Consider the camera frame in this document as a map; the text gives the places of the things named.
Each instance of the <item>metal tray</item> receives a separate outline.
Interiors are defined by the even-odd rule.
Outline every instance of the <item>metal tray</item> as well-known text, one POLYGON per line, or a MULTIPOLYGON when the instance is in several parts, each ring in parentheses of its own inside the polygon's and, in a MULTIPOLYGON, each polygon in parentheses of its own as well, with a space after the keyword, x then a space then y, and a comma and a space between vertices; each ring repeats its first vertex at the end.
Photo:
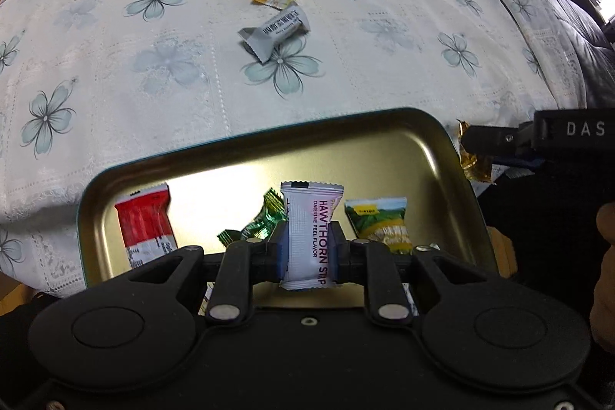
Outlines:
MULTIPOLYGON (((414 244, 436 243, 497 272, 478 202, 446 131, 425 112, 396 109, 238 136, 107 169, 79 206, 88 286, 129 269, 114 208, 119 196, 166 181, 178 246, 222 252, 216 235, 243 228, 269 187, 279 190, 282 181, 293 180, 342 184, 344 199, 406 196, 414 244)), ((355 238, 343 201, 333 218, 346 238, 355 238)))

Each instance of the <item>finger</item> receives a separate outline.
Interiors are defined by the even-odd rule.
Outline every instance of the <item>finger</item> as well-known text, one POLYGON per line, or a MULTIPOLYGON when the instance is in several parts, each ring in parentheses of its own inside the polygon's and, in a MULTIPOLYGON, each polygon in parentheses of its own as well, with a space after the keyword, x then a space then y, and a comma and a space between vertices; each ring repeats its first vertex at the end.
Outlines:
POLYGON ((596 226, 602 237, 615 245, 615 202, 602 205, 596 215, 596 226))
POLYGON ((600 300, 595 300, 589 313, 592 337, 602 349, 615 354, 615 318, 600 300))

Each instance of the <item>lace tablecloth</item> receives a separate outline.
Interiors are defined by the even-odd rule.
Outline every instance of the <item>lace tablecloth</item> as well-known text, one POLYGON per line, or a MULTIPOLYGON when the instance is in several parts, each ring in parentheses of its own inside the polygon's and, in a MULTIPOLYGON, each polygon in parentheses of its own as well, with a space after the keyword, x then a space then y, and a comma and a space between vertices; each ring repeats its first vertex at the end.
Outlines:
POLYGON ((113 164, 327 116, 417 107, 445 126, 584 105, 543 0, 298 0, 311 25, 260 64, 249 0, 3 0, 0 271, 84 287, 76 207, 113 164))

